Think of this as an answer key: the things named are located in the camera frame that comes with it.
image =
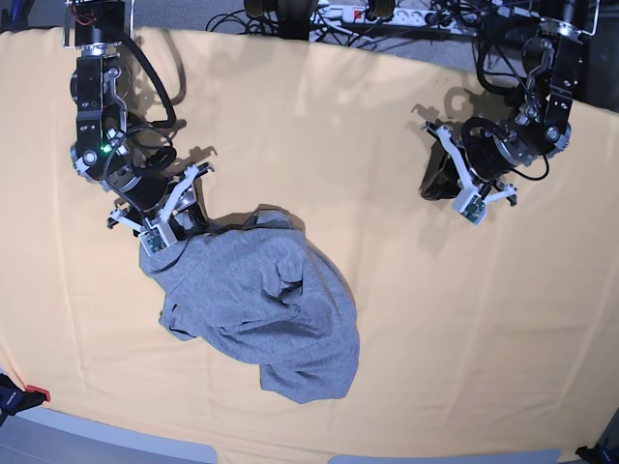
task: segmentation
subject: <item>power strip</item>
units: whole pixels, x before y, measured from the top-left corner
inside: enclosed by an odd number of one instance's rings
[[[504,17],[530,15],[525,9],[506,7],[505,5],[510,3],[509,1],[492,0],[492,3],[499,7],[498,13]],[[314,20],[322,21],[322,19],[326,19],[335,21],[338,26],[346,29],[354,29],[358,26],[372,26],[379,21],[376,17],[368,17],[366,7],[332,5],[329,0],[320,0],[318,2],[318,12],[319,14],[314,16]],[[461,21],[451,20],[449,24],[440,25],[437,25],[436,22],[436,11],[396,8],[393,16],[387,20],[383,19],[379,27],[391,29],[420,28],[458,36],[474,37],[476,35],[474,28],[465,26]]]
[[[360,6],[350,5],[329,5],[321,10],[320,13],[326,19],[338,20],[342,27],[354,28],[357,26],[371,26],[376,24],[379,19],[368,17],[366,9]],[[414,10],[410,8],[396,8],[394,15],[388,20],[380,23],[381,28],[432,28],[436,31],[448,34],[474,36],[475,29],[466,27],[455,20],[449,24],[437,26],[433,23],[436,19],[436,12],[432,10]]]

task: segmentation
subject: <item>gray cloth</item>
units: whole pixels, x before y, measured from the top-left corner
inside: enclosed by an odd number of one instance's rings
[[[206,234],[140,267],[165,290],[161,324],[260,364],[263,390],[298,403],[343,398],[357,372],[357,312],[343,277],[279,211]]]

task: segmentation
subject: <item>red object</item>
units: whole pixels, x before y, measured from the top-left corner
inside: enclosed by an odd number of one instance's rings
[[[51,394],[49,394],[49,391],[47,391],[47,390],[39,389],[37,387],[32,387],[32,386],[29,385],[28,387],[26,387],[26,391],[28,393],[42,393],[42,394],[45,395],[45,401],[46,402],[51,401]]]

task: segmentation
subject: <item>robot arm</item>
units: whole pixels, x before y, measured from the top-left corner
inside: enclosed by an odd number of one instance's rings
[[[506,198],[516,205],[516,188],[502,180],[505,174],[515,172],[530,181],[547,177],[548,160],[564,151],[570,141],[569,117],[582,71],[581,35],[587,13],[587,0],[545,0],[540,17],[525,18],[510,26],[537,24],[536,36],[525,44],[522,53],[527,75],[518,76],[519,84],[513,89],[486,80],[484,61],[491,43],[480,50],[480,82],[490,93],[505,98],[511,115],[496,123],[471,118],[462,127],[461,141],[453,140],[448,128],[427,123],[424,129],[447,154],[439,162],[430,161],[421,188],[425,199],[455,198],[454,209],[480,224],[489,203]],[[545,162],[543,176],[532,178],[517,170],[536,159]]]
[[[132,40],[131,32],[125,32],[125,2],[67,0],[66,8],[71,18],[66,37],[72,22],[74,45],[81,50],[71,83],[77,105],[74,169],[105,191],[114,191],[128,205],[111,213],[108,227],[118,223],[129,226],[149,255],[203,231],[206,219],[197,204],[193,184],[211,166],[190,165],[178,177],[164,174],[177,156],[164,132],[174,128],[176,115],[157,73]],[[166,120],[147,122],[128,111],[118,91],[123,77],[131,85],[129,70],[116,51],[120,44],[153,82],[167,113]],[[144,132],[153,132],[166,141],[165,145],[147,147],[140,143],[138,136]]]

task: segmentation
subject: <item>yellow fabric surface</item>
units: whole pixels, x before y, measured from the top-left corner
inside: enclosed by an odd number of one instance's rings
[[[172,97],[174,47],[182,58],[174,141],[181,158],[211,155],[210,218],[284,208],[345,275],[357,379],[344,400],[299,406],[262,391],[257,366],[158,325],[137,240],[105,228],[115,197],[73,172],[77,52],[56,30],[0,36],[0,365],[16,381],[49,389],[51,409],[204,443],[226,464],[595,443],[619,406],[617,116],[576,104],[550,178],[517,180],[519,205],[476,228],[418,193],[424,116],[503,110],[474,76],[321,44],[139,36]]]

